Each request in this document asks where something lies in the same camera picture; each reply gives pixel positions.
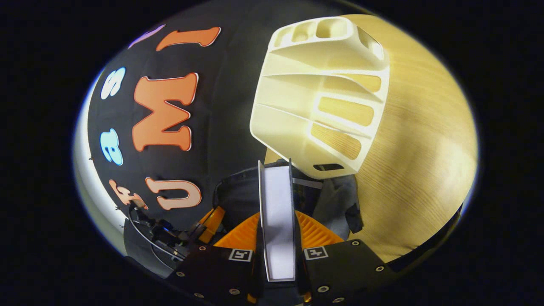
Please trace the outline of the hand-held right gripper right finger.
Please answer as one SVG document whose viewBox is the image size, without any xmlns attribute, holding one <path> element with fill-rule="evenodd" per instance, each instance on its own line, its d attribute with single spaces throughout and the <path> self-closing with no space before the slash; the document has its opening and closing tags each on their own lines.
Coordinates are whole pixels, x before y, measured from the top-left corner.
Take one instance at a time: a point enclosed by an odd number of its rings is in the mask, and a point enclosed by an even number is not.
<svg viewBox="0 0 544 306">
<path fill-rule="evenodd" d="M 352 304 L 398 275 L 360 239 L 343 240 L 296 211 L 301 229 L 304 304 Z"/>
</svg>

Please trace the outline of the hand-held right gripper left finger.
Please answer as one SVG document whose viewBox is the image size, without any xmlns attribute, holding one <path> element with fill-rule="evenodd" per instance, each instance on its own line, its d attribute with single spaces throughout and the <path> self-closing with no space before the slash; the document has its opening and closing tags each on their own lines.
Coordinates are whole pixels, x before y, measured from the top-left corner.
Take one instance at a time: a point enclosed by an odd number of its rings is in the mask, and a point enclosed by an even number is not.
<svg viewBox="0 0 544 306">
<path fill-rule="evenodd" d="M 204 304 L 257 304 L 259 221 L 255 213 L 214 245 L 192 247 L 168 284 Z"/>
</svg>

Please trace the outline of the grey schoolbag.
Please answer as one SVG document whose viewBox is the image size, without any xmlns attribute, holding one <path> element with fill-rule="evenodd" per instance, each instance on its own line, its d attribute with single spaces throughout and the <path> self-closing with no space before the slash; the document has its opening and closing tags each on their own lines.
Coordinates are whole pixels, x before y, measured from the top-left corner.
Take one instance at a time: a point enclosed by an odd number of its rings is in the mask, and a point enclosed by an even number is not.
<svg viewBox="0 0 544 306">
<path fill-rule="evenodd" d="M 322 189 L 293 184 L 294 208 L 347 240 L 349 234 L 363 229 L 355 176 L 326 179 L 311 178 L 292 168 L 293 178 L 320 181 Z M 227 231 L 260 211 L 257 167 L 247 168 L 221 180 L 215 187 L 213 208 L 225 210 L 223 226 Z"/>
</svg>

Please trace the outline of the white portrait cover book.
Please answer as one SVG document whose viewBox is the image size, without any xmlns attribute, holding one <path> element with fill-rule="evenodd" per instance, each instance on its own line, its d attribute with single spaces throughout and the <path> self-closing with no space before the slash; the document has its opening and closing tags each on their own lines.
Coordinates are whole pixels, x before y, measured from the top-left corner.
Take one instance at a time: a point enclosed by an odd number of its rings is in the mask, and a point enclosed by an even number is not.
<svg viewBox="0 0 544 306">
<path fill-rule="evenodd" d="M 296 279 L 295 213 L 291 166 L 258 163 L 260 219 L 268 282 Z"/>
</svg>

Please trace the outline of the white plastic bookshelf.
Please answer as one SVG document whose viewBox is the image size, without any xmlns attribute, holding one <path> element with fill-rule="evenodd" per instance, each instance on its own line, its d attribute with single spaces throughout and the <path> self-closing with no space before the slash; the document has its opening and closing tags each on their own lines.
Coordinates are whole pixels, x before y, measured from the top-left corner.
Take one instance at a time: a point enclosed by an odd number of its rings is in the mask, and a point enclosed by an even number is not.
<svg viewBox="0 0 544 306">
<path fill-rule="evenodd" d="M 356 174 L 383 117 L 389 56 L 354 19 L 274 31 L 253 102 L 254 138 L 315 179 Z"/>
</svg>

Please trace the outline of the row of small backdrop clips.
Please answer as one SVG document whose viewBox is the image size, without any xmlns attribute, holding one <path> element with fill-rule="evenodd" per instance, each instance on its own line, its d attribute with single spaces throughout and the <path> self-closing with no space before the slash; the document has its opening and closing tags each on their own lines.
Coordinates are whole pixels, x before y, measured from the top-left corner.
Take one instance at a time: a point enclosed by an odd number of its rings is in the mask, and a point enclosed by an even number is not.
<svg viewBox="0 0 544 306">
<path fill-rule="evenodd" d="M 124 218 L 122 217 L 123 213 L 120 210 L 120 207 L 113 199 L 111 199 L 111 196 L 108 194 L 106 188 L 99 179 L 98 172 L 94 165 L 94 158 L 91 156 L 87 158 L 87 160 L 88 166 L 86 173 L 90 181 L 89 191 L 91 192 L 91 197 L 96 203 L 96 206 L 105 215 L 119 215 L 121 218 Z"/>
</svg>

